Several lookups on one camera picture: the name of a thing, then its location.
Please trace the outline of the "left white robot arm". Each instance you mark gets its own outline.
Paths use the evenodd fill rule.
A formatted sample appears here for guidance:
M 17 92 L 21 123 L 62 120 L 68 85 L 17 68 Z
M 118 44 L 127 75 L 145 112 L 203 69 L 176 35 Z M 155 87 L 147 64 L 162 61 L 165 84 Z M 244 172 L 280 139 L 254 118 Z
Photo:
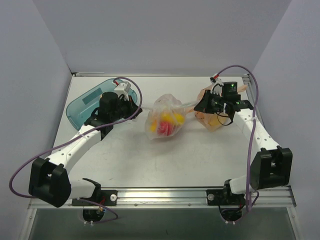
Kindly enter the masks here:
M 115 124 L 135 119 L 142 109 L 132 97 L 105 92 L 99 106 L 90 114 L 77 134 L 63 149 L 43 159 L 37 157 L 31 166 L 28 192 L 54 207 L 61 207 L 70 199 L 83 199 L 95 206 L 101 201 L 101 185 L 89 178 L 71 181 L 69 173 L 91 147 L 102 141 Z

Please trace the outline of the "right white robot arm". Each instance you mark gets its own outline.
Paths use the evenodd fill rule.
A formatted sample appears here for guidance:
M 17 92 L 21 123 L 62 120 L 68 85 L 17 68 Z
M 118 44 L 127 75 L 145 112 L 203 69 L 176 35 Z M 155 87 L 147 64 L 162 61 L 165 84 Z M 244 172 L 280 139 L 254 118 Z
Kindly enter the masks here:
M 241 99 L 236 82 L 218 83 L 206 89 L 194 110 L 226 115 L 249 141 L 246 174 L 231 179 L 229 187 L 222 191 L 221 197 L 226 204 L 234 204 L 240 194 L 289 184 L 292 151 L 281 147 L 270 136 L 257 118 L 255 107 L 248 100 Z

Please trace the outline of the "clear printed plastic bag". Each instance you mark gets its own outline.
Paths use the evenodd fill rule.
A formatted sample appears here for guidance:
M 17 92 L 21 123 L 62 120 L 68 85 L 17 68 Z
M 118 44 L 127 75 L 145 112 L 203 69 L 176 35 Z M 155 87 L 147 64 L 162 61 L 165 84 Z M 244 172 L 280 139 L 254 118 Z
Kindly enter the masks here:
M 144 129 L 150 140 L 168 138 L 177 134 L 186 122 L 186 115 L 192 112 L 199 100 L 183 103 L 172 94 L 160 96 L 148 110 Z

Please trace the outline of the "orange yellow fake mango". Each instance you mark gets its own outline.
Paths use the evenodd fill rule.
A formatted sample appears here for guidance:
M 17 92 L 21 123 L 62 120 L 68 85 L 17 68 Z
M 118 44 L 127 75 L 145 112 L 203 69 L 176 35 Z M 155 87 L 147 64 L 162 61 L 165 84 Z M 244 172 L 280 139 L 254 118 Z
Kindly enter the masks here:
M 172 123 L 173 122 L 172 115 L 170 113 L 163 112 L 160 116 L 160 121 Z

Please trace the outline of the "yellow fake lemon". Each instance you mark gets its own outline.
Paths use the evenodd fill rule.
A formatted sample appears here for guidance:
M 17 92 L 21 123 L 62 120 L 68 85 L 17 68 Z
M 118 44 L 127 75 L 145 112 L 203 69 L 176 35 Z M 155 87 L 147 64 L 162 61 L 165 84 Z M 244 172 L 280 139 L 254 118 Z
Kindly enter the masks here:
M 185 123 L 185 116 L 179 113 L 174 113 L 173 121 L 176 125 L 183 125 Z

